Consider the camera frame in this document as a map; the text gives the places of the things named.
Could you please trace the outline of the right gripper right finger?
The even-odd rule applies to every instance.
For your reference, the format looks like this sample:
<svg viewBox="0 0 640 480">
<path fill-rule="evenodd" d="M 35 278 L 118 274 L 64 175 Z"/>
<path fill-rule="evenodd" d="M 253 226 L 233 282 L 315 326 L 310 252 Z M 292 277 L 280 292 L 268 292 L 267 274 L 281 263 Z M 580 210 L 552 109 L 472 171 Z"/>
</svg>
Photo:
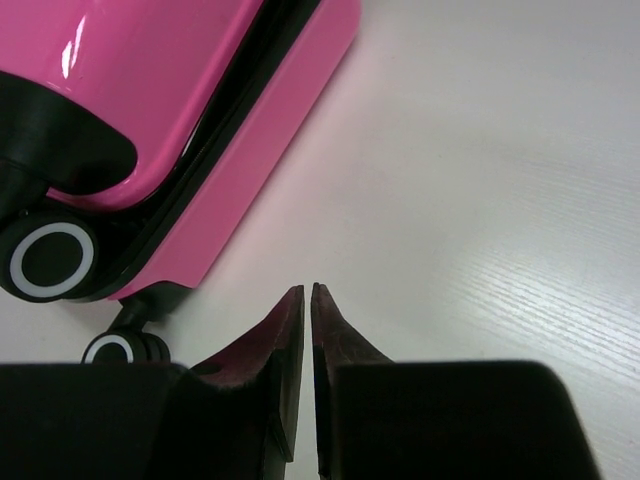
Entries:
<svg viewBox="0 0 640 480">
<path fill-rule="evenodd" d="M 323 479 L 598 479 L 567 388 L 529 360 L 398 363 L 312 289 Z"/>
</svg>

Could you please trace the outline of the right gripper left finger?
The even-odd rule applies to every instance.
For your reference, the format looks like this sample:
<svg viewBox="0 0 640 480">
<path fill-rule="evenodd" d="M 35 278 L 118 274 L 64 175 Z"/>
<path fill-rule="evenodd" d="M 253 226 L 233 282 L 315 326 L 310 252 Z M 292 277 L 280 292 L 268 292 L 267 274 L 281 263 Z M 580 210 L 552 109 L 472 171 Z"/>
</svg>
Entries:
<svg viewBox="0 0 640 480">
<path fill-rule="evenodd" d="M 280 479 L 293 459 L 304 289 L 199 364 L 109 343 L 80 364 L 1 368 L 5 479 Z"/>
</svg>

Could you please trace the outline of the pink hard-shell suitcase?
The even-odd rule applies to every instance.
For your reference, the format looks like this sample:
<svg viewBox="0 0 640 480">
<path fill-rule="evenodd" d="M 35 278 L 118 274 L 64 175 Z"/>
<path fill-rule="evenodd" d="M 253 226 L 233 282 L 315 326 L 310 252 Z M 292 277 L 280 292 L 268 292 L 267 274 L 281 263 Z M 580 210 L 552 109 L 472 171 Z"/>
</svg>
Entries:
<svg viewBox="0 0 640 480">
<path fill-rule="evenodd" d="M 117 301 L 86 363 L 159 362 L 144 327 L 225 248 L 353 42 L 358 1 L 5 1 L 1 286 Z"/>
</svg>

